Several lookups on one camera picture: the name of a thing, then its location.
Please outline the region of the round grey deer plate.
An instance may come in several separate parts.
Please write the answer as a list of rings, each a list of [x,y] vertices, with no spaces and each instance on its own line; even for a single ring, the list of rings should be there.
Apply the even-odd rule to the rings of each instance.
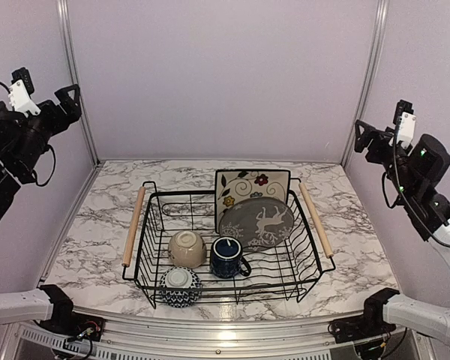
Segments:
[[[279,199],[246,199],[227,210],[218,233],[241,243],[244,252],[256,253],[274,248],[290,237],[294,226],[292,209]]]

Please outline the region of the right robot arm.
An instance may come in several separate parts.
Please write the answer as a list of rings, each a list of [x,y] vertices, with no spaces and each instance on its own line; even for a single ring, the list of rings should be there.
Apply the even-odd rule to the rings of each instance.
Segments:
[[[450,165],[443,144],[424,134],[416,145],[400,139],[399,129],[378,130],[355,123],[355,151],[381,164],[397,190],[397,205],[403,206],[421,238],[430,243],[450,268],[450,202],[436,189]],[[417,301],[386,287],[364,301],[364,313],[356,328],[371,336],[386,326],[403,326],[447,345],[450,349],[450,308]]]

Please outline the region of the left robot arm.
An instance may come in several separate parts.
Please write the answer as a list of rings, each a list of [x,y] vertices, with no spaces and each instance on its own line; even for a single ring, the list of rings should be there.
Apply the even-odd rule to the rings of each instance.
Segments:
[[[66,131],[82,115],[77,84],[60,88],[55,96],[58,104],[45,100],[37,110],[25,112],[8,109],[0,101],[0,220],[22,185],[48,185],[48,181],[38,181],[35,165],[48,151],[56,158],[50,139]]]

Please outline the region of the square floral ceramic plate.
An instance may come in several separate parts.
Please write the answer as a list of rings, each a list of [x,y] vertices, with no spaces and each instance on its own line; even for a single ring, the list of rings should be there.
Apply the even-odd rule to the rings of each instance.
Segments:
[[[214,174],[215,230],[224,214],[238,203],[260,197],[288,201],[288,169],[218,169]]]

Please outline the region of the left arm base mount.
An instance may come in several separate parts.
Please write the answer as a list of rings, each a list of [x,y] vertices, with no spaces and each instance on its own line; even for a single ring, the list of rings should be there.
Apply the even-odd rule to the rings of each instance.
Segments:
[[[39,289],[48,295],[53,305],[52,317],[37,323],[42,329],[60,335],[69,335],[77,340],[79,334],[91,329],[92,332],[88,335],[91,340],[99,341],[101,339],[104,318],[77,313],[72,300],[55,284],[41,285]]]

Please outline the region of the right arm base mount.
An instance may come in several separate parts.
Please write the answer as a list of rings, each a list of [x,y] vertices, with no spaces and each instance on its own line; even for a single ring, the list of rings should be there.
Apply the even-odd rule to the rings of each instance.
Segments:
[[[361,315],[332,320],[328,324],[328,333],[337,344],[392,333],[397,326],[383,319],[383,308],[391,297],[399,294],[398,290],[389,287],[375,292],[364,300]]]

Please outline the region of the blue white patterned bowl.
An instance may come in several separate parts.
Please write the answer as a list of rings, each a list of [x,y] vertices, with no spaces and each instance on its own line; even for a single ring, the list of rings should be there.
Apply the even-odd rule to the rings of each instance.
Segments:
[[[190,268],[173,267],[160,277],[160,298],[170,307],[187,308],[201,295],[202,281]]]

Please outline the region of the dark blue mug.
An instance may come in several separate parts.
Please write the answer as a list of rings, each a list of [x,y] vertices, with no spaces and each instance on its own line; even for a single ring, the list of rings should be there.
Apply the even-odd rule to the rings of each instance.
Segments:
[[[252,269],[243,257],[242,244],[235,238],[223,236],[216,239],[211,245],[210,271],[222,279],[234,278],[236,275],[248,277]]]

